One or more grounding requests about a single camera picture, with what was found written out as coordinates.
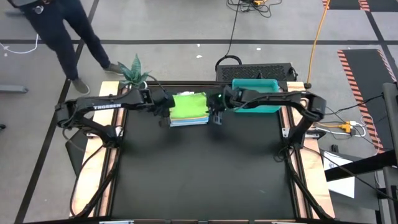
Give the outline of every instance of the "sneaker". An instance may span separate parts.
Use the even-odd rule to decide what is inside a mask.
[[[79,93],[83,95],[88,95],[90,93],[90,88],[80,78],[72,80],[72,84]]]
[[[104,68],[106,73],[113,73],[116,75],[123,75],[122,70],[120,69],[119,65],[115,65],[111,63],[108,68]]]

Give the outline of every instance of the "person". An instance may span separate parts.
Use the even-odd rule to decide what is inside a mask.
[[[80,93],[87,95],[90,88],[79,77],[72,40],[63,20],[84,40],[88,50],[105,72],[121,74],[119,66],[109,61],[100,39],[87,18],[80,0],[8,0],[19,8],[42,41],[58,57],[62,70]]]

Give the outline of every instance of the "gray concrete floor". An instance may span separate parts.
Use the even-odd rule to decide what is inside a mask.
[[[82,0],[87,12],[94,0]],[[12,8],[0,2],[0,42],[2,40],[34,40],[35,32],[23,17],[7,17],[3,11]],[[247,40],[312,40],[322,16],[319,0],[284,0],[272,8],[273,16],[265,19],[255,12],[239,14],[235,39]],[[398,40],[398,12],[374,13],[383,37]],[[228,40],[234,11],[224,0],[99,0],[92,22],[103,40]],[[78,36],[71,30],[73,39]],[[364,11],[328,11],[321,40],[377,40]],[[7,44],[12,50],[29,50],[32,44]],[[238,44],[231,54],[244,63],[291,62],[305,80],[311,45]],[[215,80],[214,64],[228,49],[226,44],[107,44],[112,61],[129,64],[135,54],[140,56],[143,70],[152,70],[159,80]],[[319,45],[312,69],[312,91],[337,110],[355,104],[337,50],[381,49],[378,45]],[[398,58],[398,46],[389,46]],[[21,205],[37,157],[49,128],[53,107],[65,80],[56,56],[39,44],[30,54],[0,56],[0,83],[25,85],[25,95],[0,94],[0,123],[8,128],[0,132],[0,221],[13,223]],[[83,48],[78,62],[80,76],[91,87],[91,95],[99,93],[102,81],[120,80],[105,74]],[[69,89],[67,99],[79,94]],[[344,119],[358,121],[357,108],[341,113]],[[320,147],[329,148],[336,141],[331,136],[320,140]],[[374,153],[372,145],[361,138],[340,140],[340,151],[358,157]],[[65,140],[56,129],[39,181],[32,197],[25,222],[68,217],[68,203],[75,175],[65,150]],[[333,203],[336,216],[346,221],[375,223],[374,212]]]

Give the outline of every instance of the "black tabletop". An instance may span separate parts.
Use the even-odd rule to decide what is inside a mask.
[[[153,114],[129,111],[112,218],[294,218],[285,163],[273,159],[282,145],[279,116],[226,112],[221,126],[160,128]]]

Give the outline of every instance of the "wooden frame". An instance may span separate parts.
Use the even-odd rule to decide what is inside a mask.
[[[287,87],[288,91],[305,90],[302,82],[287,82]],[[103,82],[99,95],[100,96],[107,96],[109,94],[117,95],[118,88],[119,88],[119,82]],[[116,125],[122,125],[123,113],[124,110],[119,110],[117,112]],[[292,110],[292,113],[293,113],[294,123],[297,124],[301,119],[301,115],[295,109]],[[113,114],[114,110],[97,111],[94,114],[93,121],[96,121],[97,123],[103,125],[111,124]],[[289,117],[287,116],[288,112],[286,107],[282,107],[282,114],[284,115],[285,128],[288,128],[290,125],[289,125]],[[86,158],[92,155],[92,153],[94,153],[94,151],[96,151],[101,144],[102,141],[100,138],[89,139],[87,142],[86,152],[83,161],[85,161]],[[315,139],[306,139],[304,142],[304,146],[311,150],[319,152],[318,142]],[[93,194],[96,192],[96,190],[99,187],[101,173],[105,162],[105,152],[106,149],[102,148],[100,152],[97,153],[97,155],[95,155],[89,162],[87,162],[86,166],[81,171],[80,178],[78,180],[72,201],[72,208],[75,213],[80,212],[85,207],[85,205],[90,201]],[[112,149],[110,152],[108,171],[110,170],[113,164],[115,154],[116,150]],[[311,194],[315,197],[317,202],[322,206],[324,211],[326,211],[327,214],[329,214],[331,217],[334,217],[335,213],[333,211],[333,206],[330,199],[325,173],[323,171],[323,164],[321,157],[308,150],[301,150],[300,154],[302,158],[302,165],[304,169],[307,188],[309,189]],[[297,169],[297,161],[295,159],[292,159],[292,162],[295,169]],[[101,207],[99,208],[100,216],[106,215],[106,211],[109,206],[108,199],[110,196],[110,186],[111,184],[108,185],[107,189],[103,194],[100,203]],[[307,217],[307,213],[305,210],[303,195],[297,186],[296,186],[296,192],[298,197],[299,215],[301,218],[309,218]],[[312,210],[312,215],[314,218],[318,218],[313,210]]]

